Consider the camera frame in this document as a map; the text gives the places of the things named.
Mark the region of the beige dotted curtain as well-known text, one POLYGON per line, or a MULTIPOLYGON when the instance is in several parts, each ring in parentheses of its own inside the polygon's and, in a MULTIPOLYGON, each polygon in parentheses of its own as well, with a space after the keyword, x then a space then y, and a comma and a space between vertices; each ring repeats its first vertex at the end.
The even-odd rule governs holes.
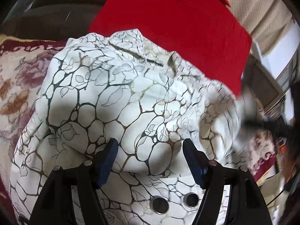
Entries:
POLYGON ((228 0, 230 11, 258 43, 263 56, 277 46, 294 24, 282 0, 228 0))

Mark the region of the dark brown leather sofa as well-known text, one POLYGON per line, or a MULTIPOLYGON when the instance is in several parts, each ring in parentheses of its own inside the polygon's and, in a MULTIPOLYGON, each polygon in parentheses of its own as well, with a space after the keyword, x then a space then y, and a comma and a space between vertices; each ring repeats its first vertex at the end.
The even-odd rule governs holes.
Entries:
POLYGON ((27 10, 11 16, 1 33, 21 39, 66 41, 88 33, 107 0, 30 0, 27 10))

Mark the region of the white black-patterned coat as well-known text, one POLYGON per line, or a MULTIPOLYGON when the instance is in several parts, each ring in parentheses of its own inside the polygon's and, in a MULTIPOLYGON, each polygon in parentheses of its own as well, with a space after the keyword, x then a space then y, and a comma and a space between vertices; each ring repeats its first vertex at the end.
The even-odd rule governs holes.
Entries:
POLYGON ((16 145, 11 199, 29 218, 54 166, 76 167, 118 141, 98 197, 110 224, 191 224, 184 195, 203 190, 184 139, 221 161, 241 125, 236 99, 176 52, 140 31, 69 39, 51 60, 35 111, 16 145))

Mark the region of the floral red beige blanket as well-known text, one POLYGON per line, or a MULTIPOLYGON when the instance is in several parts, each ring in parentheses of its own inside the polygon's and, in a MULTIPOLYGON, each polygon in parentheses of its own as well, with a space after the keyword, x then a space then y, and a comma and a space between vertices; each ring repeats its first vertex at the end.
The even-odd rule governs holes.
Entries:
POLYGON ((1 34, 1 212, 14 218, 9 176, 15 146, 35 110, 35 100, 64 41, 25 40, 1 34))

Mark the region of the red blanket on sofa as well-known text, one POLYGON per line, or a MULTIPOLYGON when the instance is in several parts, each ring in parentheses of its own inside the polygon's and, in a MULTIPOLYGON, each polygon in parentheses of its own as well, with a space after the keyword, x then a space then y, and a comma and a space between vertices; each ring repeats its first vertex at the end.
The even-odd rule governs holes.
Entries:
POLYGON ((219 0, 107 0, 89 26, 106 37, 138 29, 149 40, 179 55, 235 95, 252 38, 219 0))

